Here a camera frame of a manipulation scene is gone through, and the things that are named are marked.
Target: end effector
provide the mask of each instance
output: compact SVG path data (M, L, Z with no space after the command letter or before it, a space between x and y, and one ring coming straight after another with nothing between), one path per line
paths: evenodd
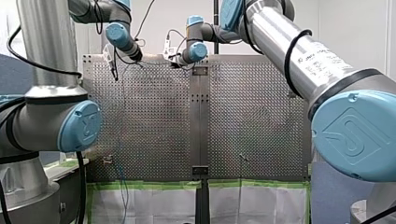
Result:
M166 53L164 55L165 59L172 63L186 66L198 63L207 56L208 50L204 41L229 44L237 39L240 39L237 33L228 32L217 25L204 22L204 18L201 16L190 16L187 19L186 48L177 55L166 55Z

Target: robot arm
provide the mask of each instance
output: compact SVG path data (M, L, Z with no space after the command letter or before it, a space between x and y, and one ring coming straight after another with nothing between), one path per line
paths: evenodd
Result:
M244 4L223 1L221 30L257 46L285 75L290 88L309 103L313 140L321 156L345 175L396 181L396 83L375 69L352 67L299 28L292 21L289 0ZM213 41L203 35L198 44L203 40ZM204 58L204 50L200 57L192 57L195 48L188 43L180 63Z
M79 23L109 22L107 40L133 61L140 61L142 51L130 34L132 17L129 0L100 1L68 0L72 19Z
M225 31L217 25L206 23L201 16L190 16L187 19L186 29L186 48L180 54L175 55L168 52L169 37L165 42L165 59L179 66L198 63L204 59L207 55L207 48L204 41L229 44L233 40L240 39L239 34Z

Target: white wall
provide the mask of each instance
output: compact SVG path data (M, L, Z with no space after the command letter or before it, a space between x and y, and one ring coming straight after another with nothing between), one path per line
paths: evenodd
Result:
M390 2L320 0L320 40L356 68L387 73Z

